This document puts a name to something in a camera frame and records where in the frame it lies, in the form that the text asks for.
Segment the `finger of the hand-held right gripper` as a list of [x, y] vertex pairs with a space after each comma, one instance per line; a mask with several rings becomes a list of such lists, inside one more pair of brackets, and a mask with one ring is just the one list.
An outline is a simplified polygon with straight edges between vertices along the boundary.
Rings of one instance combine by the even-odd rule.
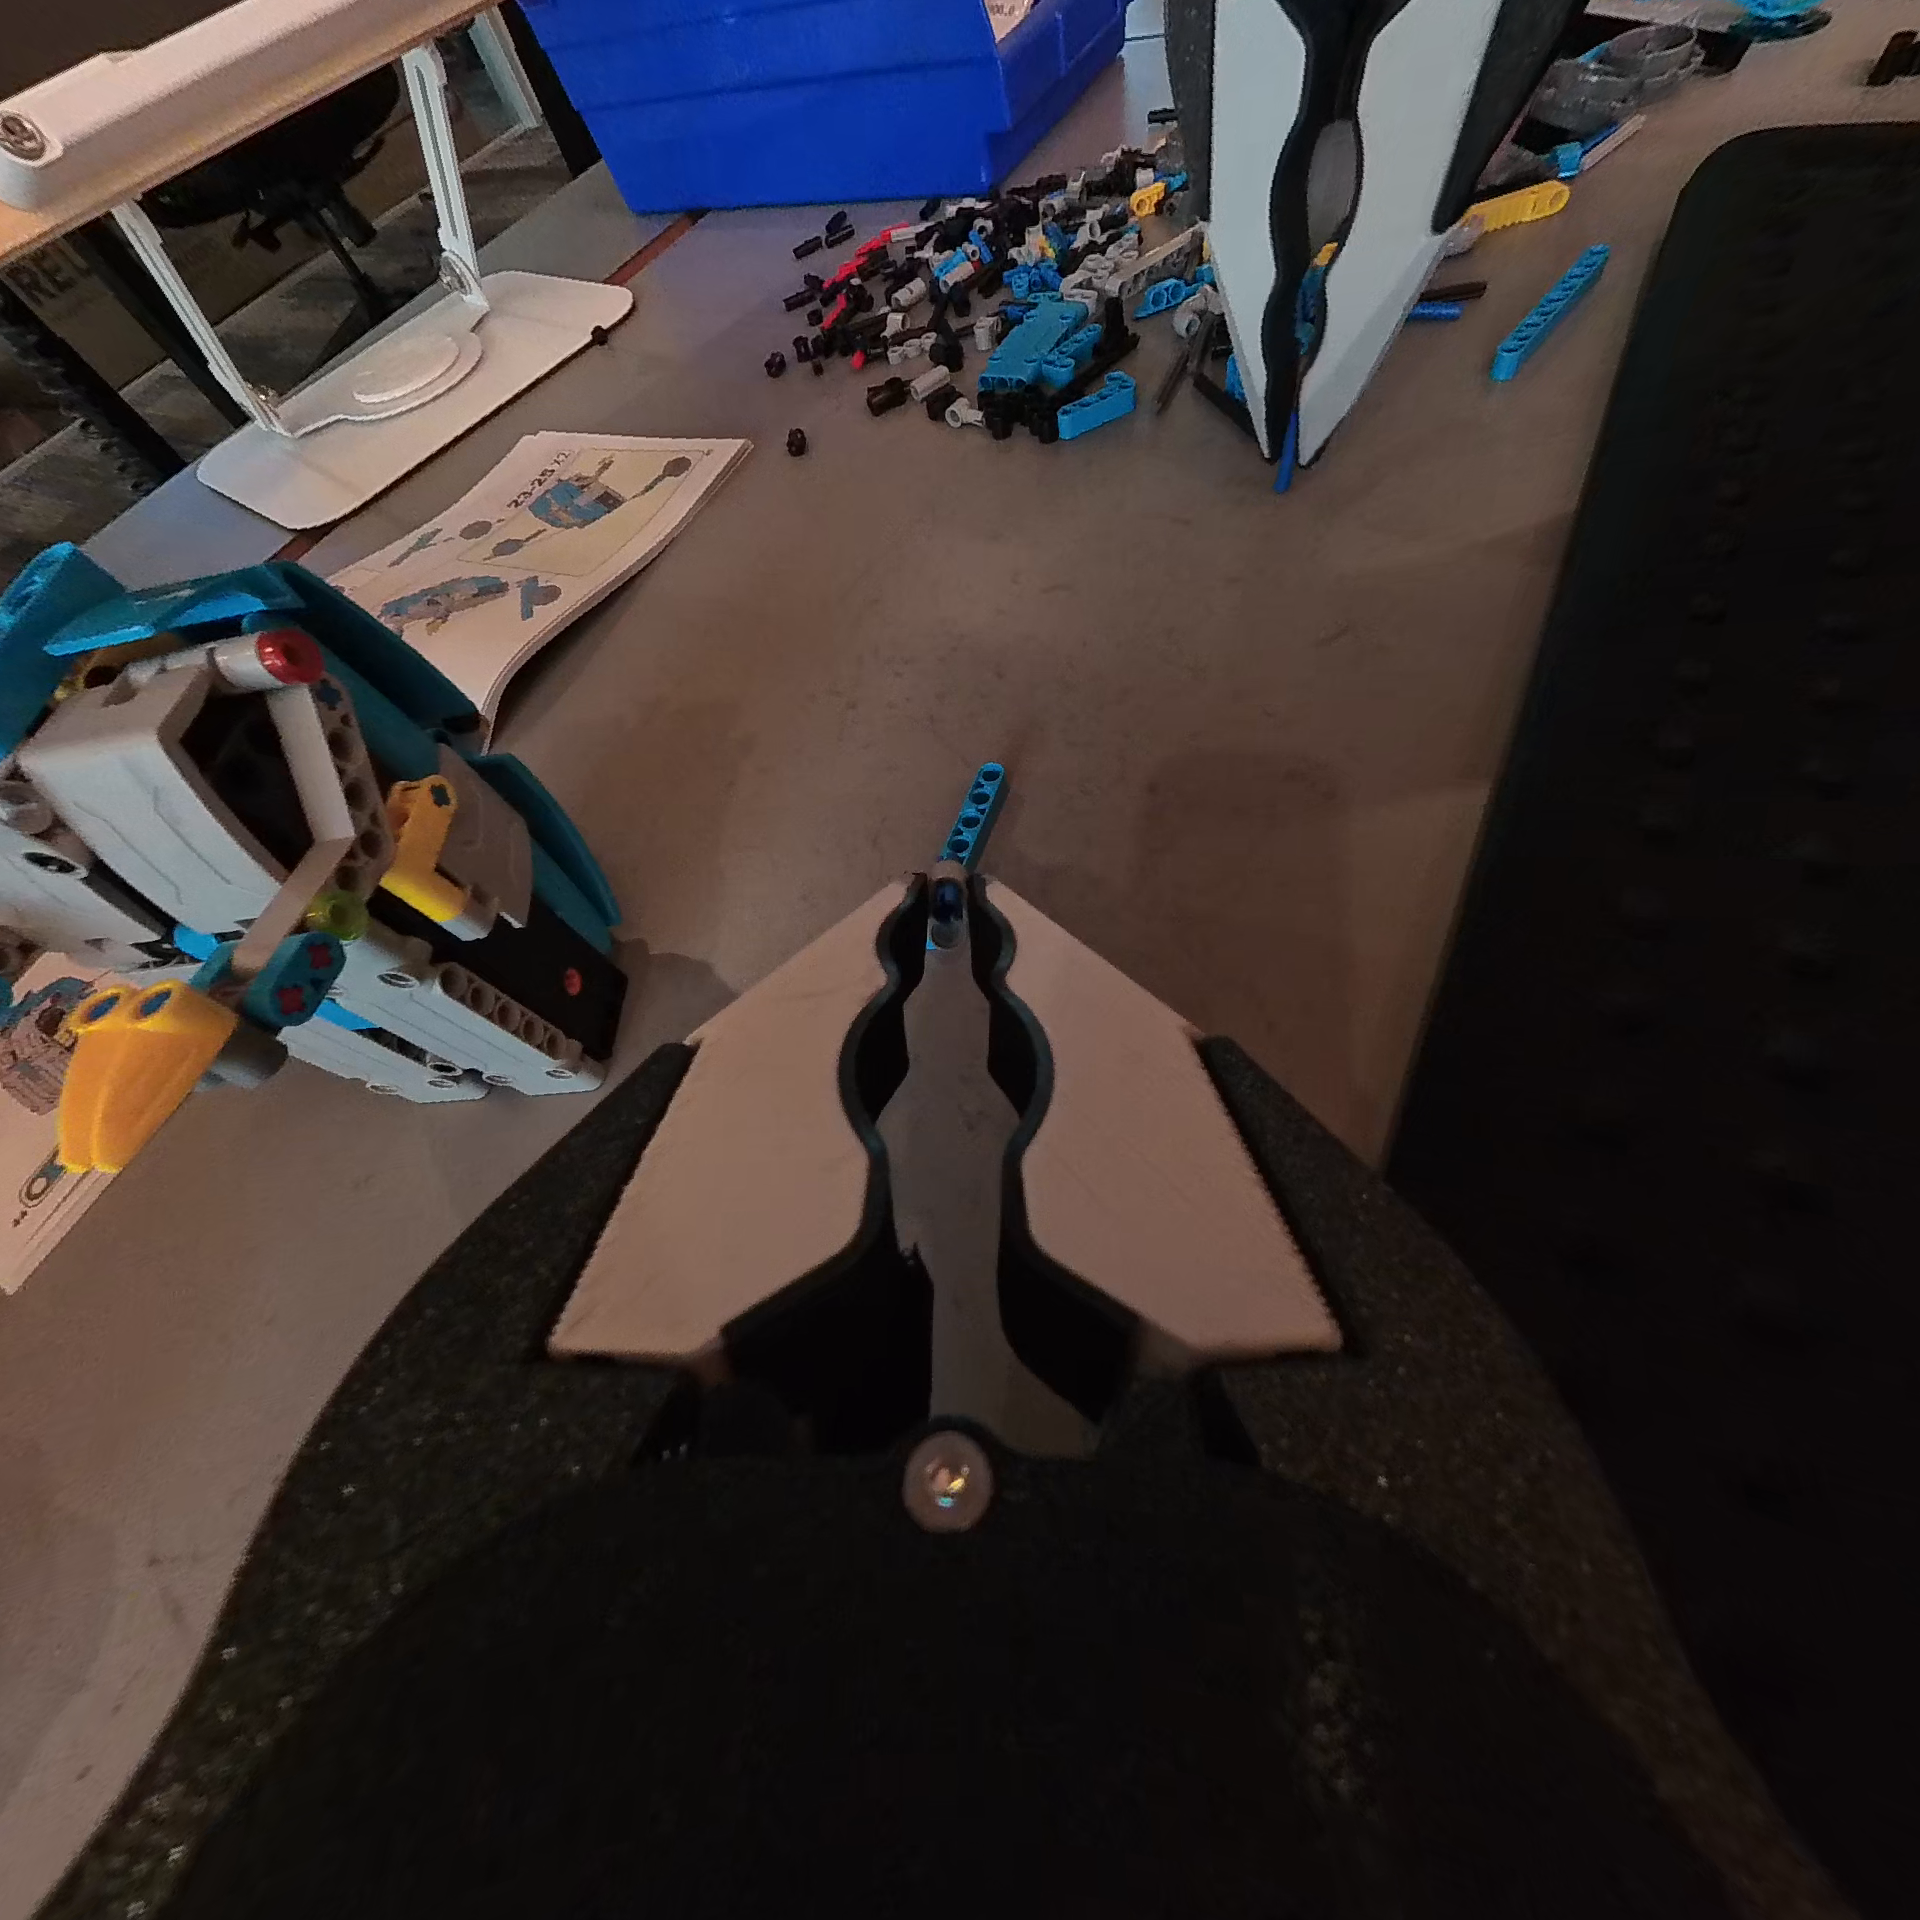
[[1406, 4], [1362, 39], [1353, 91], [1357, 186], [1321, 282], [1321, 325], [1297, 400], [1300, 465], [1316, 463], [1353, 411], [1443, 246], [1433, 208], [1498, 16], [1498, 4]]
[[1294, 415], [1310, 155], [1333, 103], [1335, 6], [1212, 7], [1212, 265], [1246, 409], [1269, 459]]

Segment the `white tablet stand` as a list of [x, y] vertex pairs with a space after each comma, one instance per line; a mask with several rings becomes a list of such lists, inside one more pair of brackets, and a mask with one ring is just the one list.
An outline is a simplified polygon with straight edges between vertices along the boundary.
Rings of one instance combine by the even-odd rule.
[[[466, 30], [539, 122], [500, 6], [247, 4], [149, 46], [100, 54], [6, 99], [6, 265], [107, 216], [191, 354], [239, 409], [208, 453], [210, 493], [289, 532], [328, 528], [574, 354], [634, 296], [622, 283], [484, 272], [450, 118], [440, 39]], [[142, 208], [142, 196], [244, 140], [281, 134], [348, 83], [400, 68], [436, 219], [440, 296], [292, 391], [235, 365]]]

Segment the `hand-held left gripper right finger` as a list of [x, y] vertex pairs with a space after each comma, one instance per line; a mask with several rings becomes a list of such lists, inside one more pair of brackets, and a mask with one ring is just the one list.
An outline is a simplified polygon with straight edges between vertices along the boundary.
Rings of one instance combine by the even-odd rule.
[[1342, 1330], [1198, 1030], [997, 879], [971, 883], [990, 1074], [1017, 1128], [998, 1325], [1038, 1380], [1330, 1355]]

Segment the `pile of toy brick parts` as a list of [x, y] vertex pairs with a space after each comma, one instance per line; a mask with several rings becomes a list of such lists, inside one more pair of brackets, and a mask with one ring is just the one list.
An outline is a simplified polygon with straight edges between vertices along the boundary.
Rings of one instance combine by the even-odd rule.
[[[1648, 103], [1697, 74], [1732, 68], [1764, 39], [1820, 32], [1827, 16], [1829, 6], [1581, 6], [1468, 212], [1441, 231], [1443, 246], [1404, 325], [1456, 317], [1459, 302], [1429, 293], [1439, 265], [1562, 212], [1572, 183], [1643, 122]], [[848, 365], [868, 379], [874, 416], [917, 405], [957, 429], [997, 439], [1027, 429], [1056, 445], [1136, 406], [1125, 369], [1139, 346], [1136, 325], [1188, 308], [1195, 320], [1184, 325], [1189, 345], [1177, 378], [1193, 379], [1258, 445], [1215, 276], [1210, 213], [1195, 207], [1177, 109], [1168, 118], [1169, 134], [1120, 148], [1095, 169], [968, 199], [937, 196], [914, 219], [875, 231], [828, 276], [805, 276], [785, 302], [805, 326], [762, 359], [766, 378], [791, 369], [823, 378]], [[1294, 409], [1321, 325], [1321, 282], [1345, 221], [1340, 231], [1307, 233]]]

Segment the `blue brick beam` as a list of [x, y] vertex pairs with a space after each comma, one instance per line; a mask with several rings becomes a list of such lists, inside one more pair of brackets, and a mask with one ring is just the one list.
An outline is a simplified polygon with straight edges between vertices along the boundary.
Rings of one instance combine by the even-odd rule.
[[1008, 789], [1008, 777], [1001, 764], [987, 760], [974, 772], [968, 792], [938, 849], [938, 856], [937, 856], [938, 864], [954, 867], [963, 873], [980, 872], [980, 864], [983, 859], [983, 852], [998, 822], [1007, 789]]
[[1523, 320], [1502, 340], [1490, 359], [1490, 381], [1508, 385], [1545, 346], [1554, 332], [1597, 290], [1611, 262], [1611, 246], [1592, 243], [1572, 260], [1572, 266], [1554, 280], [1545, 293], [1523, 314]]

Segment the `blue storage bin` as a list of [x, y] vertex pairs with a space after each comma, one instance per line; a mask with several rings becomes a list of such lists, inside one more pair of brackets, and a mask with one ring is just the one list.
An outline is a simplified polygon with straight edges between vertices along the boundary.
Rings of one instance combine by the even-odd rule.
[[634, 213], [981, 193], [1120, 58], [1128, 4], [539, 4]]

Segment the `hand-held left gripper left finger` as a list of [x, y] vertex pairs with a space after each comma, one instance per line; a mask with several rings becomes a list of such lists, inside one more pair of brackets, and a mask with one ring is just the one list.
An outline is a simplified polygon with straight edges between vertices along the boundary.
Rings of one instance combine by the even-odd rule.
[[929, 877], [874, 897], [698, 1028], [552, 1335], [557, 1359], [695, 1369], [777, 1340], [810, 1295], [892, 1280], [879, 1117], [905, 1074]]

